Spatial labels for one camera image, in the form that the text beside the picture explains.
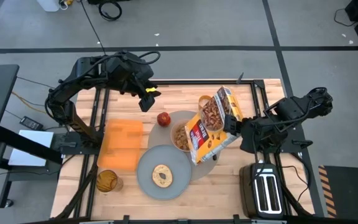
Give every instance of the orange striped tape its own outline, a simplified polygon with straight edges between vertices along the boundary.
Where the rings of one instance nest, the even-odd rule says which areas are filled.
[[[324,166],[319,166],[318,172],[320,174],[321,185],[323,186],[324,198],[326,199],[328,217],[336,218],[334,197],[331,192],[331,187],[329,186],[329,179],[328,179],[327,171]]]

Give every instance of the gray plate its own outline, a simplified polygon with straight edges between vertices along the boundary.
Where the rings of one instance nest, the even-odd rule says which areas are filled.
[[[167,127],[161,127],[158,124],[154,125],[153,129],[149,134],[149,143],[147,145],[148,148],[152,148],[154,146],[158,146],[161,144],[172,145],[171,141],[171,129],[175,122],[180,121],[182,119],[191,119],[196,115],[196,112],[193,111],[175,111],[169,114],[171,117],[171,123]],[[213,159],[209,159],[197,166],[191,161],[190,152],[186,152],[186,156],[188,157],[191,164],[191,180],[197,180],[205,175],[209,174],[211,170],[214,169],[216,163],[218,163],[219,155],[221,153],[217,153],[217,159],[214,161]]]
[[[166,165],[172,173],[172,184],[167,188],[157,186],[152,180],[152,173],[157,165]],[[170,200],[179,196],[188,186],[191,177],[191,166],[187,156],[175,146],[155,146],[140,158],[136,170],[140,188],[150,197],[157,200]]]

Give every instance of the wooden table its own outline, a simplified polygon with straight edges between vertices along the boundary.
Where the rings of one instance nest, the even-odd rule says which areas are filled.
[[[271,105],[284,97],[279,79],[264,80],[268,103]],[[244,117],[255,116],[254,102],[250,85],[226,85],[234,91]],[[144,136],[142,153],[147,150],[149,133],[156,123],[159,113],[171,113],[178,110],[196,111],[201,95],[216,93],[220,85],[159,85],[162,95],[156,98],[153,107],[147,113],[139,109],[139,99],[129,95],[120,95],[110,91],[107,119],[137,119],[143,121]],[[78,115],[89,124],[95,89],[81,91],[78,94],[76,109]],[[258,91],[259,105],[263,108],[262,97]],[[221,152],[215,168],[205,177],[190,182],[188,188],[177,198],[158,201],[148,197],[139,188],[135,172],[115,170],[124,180],[120,192],[102,193],[95,191],[92,220],[122,220],[130,215],[131,220],[158,219],[231,219],[234,214],[246,218],[242,212],[239,191],[239,169],[254,163],[254,155],[239,149],[241,138]],[[295,166],[298,174],[306,180],[302,163],[289,154],[281,155],[282,166]],[[51,217],[58,215],[69,203],[78,188],[83,156],[75,156],[68,161],[60,173]],[[295,169],[284,169],[285,181],[295,198],[305,189],[305,184],[296,176]],[[85,215],[88,192],[84,193],[80,216]],[[301,199],[302,206],[314,213],[309,191]]]

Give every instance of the concrete floor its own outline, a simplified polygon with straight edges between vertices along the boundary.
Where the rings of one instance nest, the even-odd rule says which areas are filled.
[[[333,21],[334,11],[348,2],[268,0],[280,45],[358,45],[352,27]],[[105,47],[273,46],[264,6],[259,0],[131,0],[120,4],[123,14],[116,22],[103,20],[97,7],[85,4]],[[338,14],[338,20],[350,23],[343,12]],[[34,0],[5,0],[2,4],[0,49],[64,47],[99,47],[77,2],[66,11],[53,13],[44,12]],[[54,86],[59,78],[68,76],[77,58],[100,54],[8,53],[0,54],[0,64],[18,64],[18,76]],[[334,97],[334,109],[329,116],[303,125],[306,138],[314,141],[309,151],[315,176],[318,177],[320,164],[358,167],[358,51],[283,52],[283,57],[295,95],[303,96],[313,87],[326,86]],[[155,78],[237,78],[244,72],[244,78],[283,79],[273,50],[164,51],[152,68]],[[46,87],[23,80],[16,81],[14,91],[41,104],[47,94]],[[46,127],[57,125],[14,96],[7,110]],[[1,124],[13,131],[24,128],[9,113],[4,114]],[[46,220],[56,184],[14,182],[9,198],[15,205],[0,209],[0,223]]]

